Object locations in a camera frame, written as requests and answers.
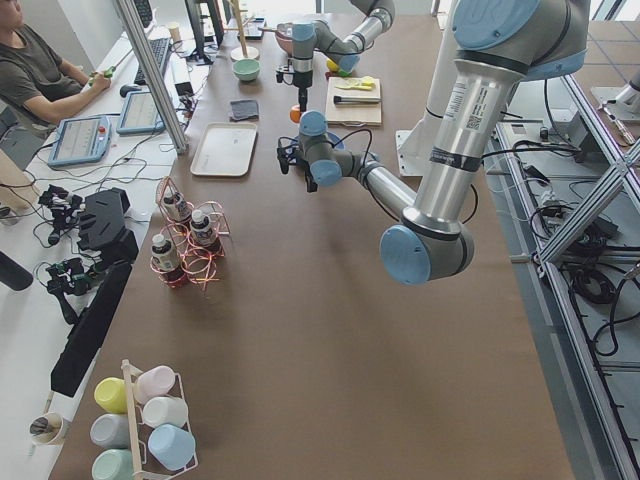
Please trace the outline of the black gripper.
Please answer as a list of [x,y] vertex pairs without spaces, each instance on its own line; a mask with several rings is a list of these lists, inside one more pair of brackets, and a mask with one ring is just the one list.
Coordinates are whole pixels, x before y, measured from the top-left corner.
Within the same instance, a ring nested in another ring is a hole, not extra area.
[[299,167],[304,173],[306,191],[316,192],[318,185],[313,179],[309,163],[303,158],[297,138],[288,138],[289,143],[285,143],[285,138],[277,140],[276,155],[278,164],[283,175],[287,175],[291,167]]
[[287,65],[279,66],[276,69],[276,82],[283,83],[284,76],[292,76],[291,85],[298,89],[298,103],[301,104],[301,111],[307,111],[308,89],[313,84],[312,60],[289,58]]

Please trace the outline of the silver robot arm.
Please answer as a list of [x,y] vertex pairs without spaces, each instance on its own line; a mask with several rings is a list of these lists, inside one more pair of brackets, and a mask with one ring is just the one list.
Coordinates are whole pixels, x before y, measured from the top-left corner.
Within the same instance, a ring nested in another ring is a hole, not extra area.
[[459,215],[485,146],[519,83],[579,70],[586,54],[586,1],[456,1],[439,61],[455,79],[433,143],[418,155],[424,173],[412,190],[368,152],[337,148],[325,116],[303,110],[298,137],[279,146],[282,170],[301,168],[309,191],[357,179],[396,217],[380,255],[396,281],[417,285],[462,272],[474,242]]
[[292,25],[292,83],[298,89],[301,112],[307,110],[308,89],[313,84],[315,51],[323,53],[340,70],[351,73],[360,55],[393,24],[395,5],[391,0],[351,1],[351,4],[366,17],[344,39],[337,36],[324,20],[296,21]]

